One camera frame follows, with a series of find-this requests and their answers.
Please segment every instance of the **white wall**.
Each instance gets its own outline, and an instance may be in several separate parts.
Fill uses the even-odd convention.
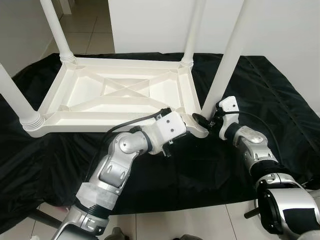
[[[266,56],[320,112],[319,1],[259,0],[243,55]],[[207,0],[196,52],[223,53],[243,0]],[[183,52],[194,0],[109,0],[116,53]]]
[[[0,63],[11,76],[38,61],[52,37],[39,0],[0,0]]]

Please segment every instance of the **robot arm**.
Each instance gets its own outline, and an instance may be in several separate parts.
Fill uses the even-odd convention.
[[[89,182],[83,182],[75,204],[53,240],[96,240],[109,222],[109,215],[121,194],[136,157],[157,154],[163,145],[185,134],[187,128],[177,112],[171,112],[135,133],[122,132],[109,145]]]
[[[305,232],[320,230],[320,214],[312,196],[290,175],[268,147],[262,133],[239,124],[236,98],[230,96],[217,105],[214,116],[219,137],[238,148],[251,175],[258,197],[258,211],[262,226],[271,234],[296,240]],[[193,116],[203,127],[212,129],[213,123],[199,115]]]

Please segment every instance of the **black cloth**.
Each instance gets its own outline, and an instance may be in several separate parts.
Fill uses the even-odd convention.
[[[182,56],[131,53],[86,57],[180,61]],[[221,58],[221,54],[194,56],[192,76],[201,106]],[[34,109],[39,108],[60,67],[58,54],[52,54],[13,78]],[[268,123],[279,143],[283,164],[300,183],[320,176],[320,119],[265,57],[242,56],[224,96],[236,96],[240,110]],[[32,138],[2,97],[0,112],[2,233],[44,201],[55,206],[72,205],[103,133],[49,133]],[[240,115],[239,122],[264,133],[276,154],[270,134],[259,121]],[[241,155],[216,135],[204,139],[187,135],[169,150],[169,158],[145,154],[134,161],[114,214],[173,211],[256,197]]]

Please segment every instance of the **tile floor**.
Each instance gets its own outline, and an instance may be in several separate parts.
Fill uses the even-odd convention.
[[[107,0],[76,0],[72,15],[64,15],[61,26],[75,54],[114,53],[112,27]],[[54,41],[43,57],[57,53]],[[172,240],[183,234],[196,235],[204,240],[276,240],[261,226],[258,217],[245,220],[243,214],[253,208],[253,201],[187,209],[111,216],[103,240],[113,227],[121,227],[131,240]],[[47,203],[40,210],[62,220],[65,212]],[[39,236],[50,240],[56,230],[41,222],[26,218],[0,235],[0,240],[29,240]]]

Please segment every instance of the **black cable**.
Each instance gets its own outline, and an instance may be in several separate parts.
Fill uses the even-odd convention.
[[[168,113],[168,112],[171,112],[171,110],[170,110],[170,108],[163,108],[163,109],[161,109],[160,111],[158,111],[158,112],[156,112],[154,114],[151,114],[149,116],[143,116],[143,117],[131,120],[131,121],[127,121],[127,122],[121,123],[121,124],[119,124],[117,126],[114,126],[109,131],[107,131],[102,137],[102,141],[101,141],[101,144],[100,144],[100,147],[99,147],[98,151],[95,153],[94,157],[90,161],[90,164],[89,164],[88,170],[86,172],[84,181],[87,182],[89,180],[88,178],[89,178],[89,174],[91,172],[92,165],[94,163],[94,159],[97,157],[97,155],[98,156],[100,155],[101,149],[103,148],[103,146],[105,144],[105,141],[108,139],[108,137],[111,135],[111,133],[113,131],[115,131],[117,129],[120,129],[120,128],[123,128],[123,127],[128,126],[128,125],[131,125],[131,124],[135,124],[135,123],[138,123],[138,122],[142,122],[142,121],[145,121],[145,120],[148,120],[148,119],[155,118],[156,116],[158,116],[160,114],[163,114],[164,112]]]
[[[246,112],[246,111],[224,111],[222,112],[223,115],[227,115],[227,114],[245,114],[245,115],[249,115],[251,117],[254,117],[255,119],[258,119],[261,123],[263,123],[263,125],[266,127],[266,129],[269,131],[269,133],[271,134],[271,137],[273,139],[276,151],[278,153],[278,158],[279,158],[279,162],[282,164],[282,156],[281,156],[281,152],[280,152],[280,147],[278,144],[278,141],[276,139],[276,136],[274,135],[274,132],[271,130],[271,128],[269,127],[269,125],[263,121],[260,117],[258,117],[257,115],[254,115],[250,112]]]

